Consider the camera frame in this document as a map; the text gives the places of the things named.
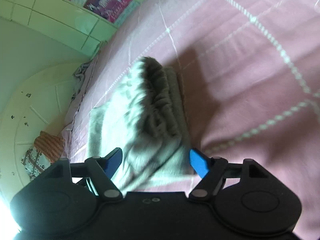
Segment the heart patterned pillow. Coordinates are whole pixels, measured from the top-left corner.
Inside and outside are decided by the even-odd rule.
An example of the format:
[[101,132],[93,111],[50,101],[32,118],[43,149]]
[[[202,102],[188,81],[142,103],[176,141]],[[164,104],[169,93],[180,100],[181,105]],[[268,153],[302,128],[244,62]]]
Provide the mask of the heart patterned pillow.
[[36,147],[27,150],[21,159],[21,163],[24,165],[30,180],[35,179],[51,165],[50,160]]

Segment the orange striped pillow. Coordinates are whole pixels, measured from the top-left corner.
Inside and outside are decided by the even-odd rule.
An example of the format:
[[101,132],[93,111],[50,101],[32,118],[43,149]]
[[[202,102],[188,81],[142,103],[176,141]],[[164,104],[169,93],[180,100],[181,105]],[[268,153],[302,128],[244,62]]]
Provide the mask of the orange striped pillow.
[[51,163],[60,159],[65,148],[65,141],[57,136],[41,131],[34,141],[35,148],[46,156]]

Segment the green wardrobe with posters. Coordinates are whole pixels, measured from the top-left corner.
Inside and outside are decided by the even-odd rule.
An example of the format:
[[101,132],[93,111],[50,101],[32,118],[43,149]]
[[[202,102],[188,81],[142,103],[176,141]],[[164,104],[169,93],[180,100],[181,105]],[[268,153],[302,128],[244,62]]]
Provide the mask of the green wardrobe with posters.
[[1,17],[93,56],[142,1],[1,0]]

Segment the crumpled grey cloth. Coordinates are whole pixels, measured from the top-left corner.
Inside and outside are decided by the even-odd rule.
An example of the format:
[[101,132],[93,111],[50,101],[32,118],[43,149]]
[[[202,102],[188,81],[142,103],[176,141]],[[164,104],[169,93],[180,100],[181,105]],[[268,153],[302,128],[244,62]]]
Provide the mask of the crumpled grey cloth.
[[94,65],[95,63],[93,60],[88,61],[79,66],[73,73],[75,86],[72,100],[75,100],[77,97],[82,96],[86,92],[93,75]]

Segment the cream round headboard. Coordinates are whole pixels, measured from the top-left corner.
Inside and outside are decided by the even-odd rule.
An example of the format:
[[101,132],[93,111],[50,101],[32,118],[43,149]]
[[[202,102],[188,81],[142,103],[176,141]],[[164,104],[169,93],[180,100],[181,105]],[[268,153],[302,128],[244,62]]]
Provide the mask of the cream round headboard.
[[23,81],[1,119],[1,194],[6,202],[29,183],[21,164],[41,131],[58,135],[74,94],[79,62],[58,64]]

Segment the grey knit pants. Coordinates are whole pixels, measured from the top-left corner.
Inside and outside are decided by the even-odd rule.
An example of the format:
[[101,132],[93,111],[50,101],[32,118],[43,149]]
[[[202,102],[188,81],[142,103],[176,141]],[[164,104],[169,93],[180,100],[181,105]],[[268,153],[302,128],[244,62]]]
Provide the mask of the grey knit pants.
[[123,161],[112,181],[124,193],[182,182],[194,174],[173,68],[141,58],[106,103],[91,110],[87,156],[104,157],[117,147]]

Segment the pink checked bed sheet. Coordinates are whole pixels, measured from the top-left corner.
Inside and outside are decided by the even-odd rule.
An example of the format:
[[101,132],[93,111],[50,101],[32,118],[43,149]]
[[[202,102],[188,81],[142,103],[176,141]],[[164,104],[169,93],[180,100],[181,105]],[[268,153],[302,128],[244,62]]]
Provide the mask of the pink checked bed sheet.
[[256,160],[300,198],[295,233],[319,239],[319,0],[144,0],[89,68],[72,162],[91,109],[143,56],[178,73],[192,146]]

